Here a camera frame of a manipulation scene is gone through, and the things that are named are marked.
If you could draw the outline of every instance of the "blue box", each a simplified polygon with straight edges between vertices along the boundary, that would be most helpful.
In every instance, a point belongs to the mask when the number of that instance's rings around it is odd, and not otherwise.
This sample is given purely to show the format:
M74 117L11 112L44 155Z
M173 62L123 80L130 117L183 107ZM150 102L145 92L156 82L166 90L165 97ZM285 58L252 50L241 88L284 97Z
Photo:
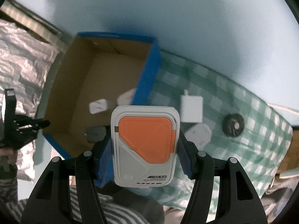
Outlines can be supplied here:
M134 33L80 32L64 54L53 82L44 136L65 159L93 144L85 128L110 125L112 111L89 112L89 103L136 87L132 105L144 105L161 65L156 38Z

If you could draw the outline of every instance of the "crumpled foil sheet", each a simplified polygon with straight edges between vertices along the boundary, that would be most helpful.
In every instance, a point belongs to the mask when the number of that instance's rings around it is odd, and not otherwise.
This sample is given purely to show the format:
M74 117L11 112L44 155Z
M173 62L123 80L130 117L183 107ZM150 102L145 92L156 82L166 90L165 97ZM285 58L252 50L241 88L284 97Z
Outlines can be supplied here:
M16 112L34 117L41 99L47 73L59 51L50 44L33 38L14 23L0 19L0 104L4 89L16 93ZM35 142L18 154L18 178L34 179Z

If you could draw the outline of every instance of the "green and white checkered cloth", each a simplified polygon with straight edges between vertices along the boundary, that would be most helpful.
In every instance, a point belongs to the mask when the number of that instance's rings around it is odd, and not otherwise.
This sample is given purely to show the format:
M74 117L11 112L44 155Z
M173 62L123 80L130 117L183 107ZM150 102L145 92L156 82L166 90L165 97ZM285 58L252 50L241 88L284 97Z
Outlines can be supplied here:
M156 77L148 105L172 106L180 112L180 96L203 97L203 123L212 130L212 139L204 151L214 158L239 160L261 197L283 160L292 138L292 127L273 108L255 94L225 76L197 62L161 52L162 65ZM222 131L222 120L238 113L245 120L243 133L231 138ZM194 124L181 123L183 132ZM177 160L174 179L159 188L130 188L131 191L179 209L187 207L194 181L184 175ZM210 214L216 213L219 178L214 179Z

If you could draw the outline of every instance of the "light blue wall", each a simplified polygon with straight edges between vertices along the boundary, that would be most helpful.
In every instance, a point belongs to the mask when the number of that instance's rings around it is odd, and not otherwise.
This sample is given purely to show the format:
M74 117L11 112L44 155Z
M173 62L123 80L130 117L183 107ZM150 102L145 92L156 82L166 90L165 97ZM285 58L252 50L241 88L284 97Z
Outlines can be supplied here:
M144 31L268 102L299 109L299 26L284 0L17 0L72 34Z

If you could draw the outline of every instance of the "black round object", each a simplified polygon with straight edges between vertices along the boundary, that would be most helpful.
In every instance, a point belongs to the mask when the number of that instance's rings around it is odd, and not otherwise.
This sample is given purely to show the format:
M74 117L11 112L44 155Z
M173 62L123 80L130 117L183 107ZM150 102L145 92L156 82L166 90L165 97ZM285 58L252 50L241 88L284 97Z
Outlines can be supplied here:
M222 130L226 136L237 137L244 130L244 119L240 114L229 114L222 122Z

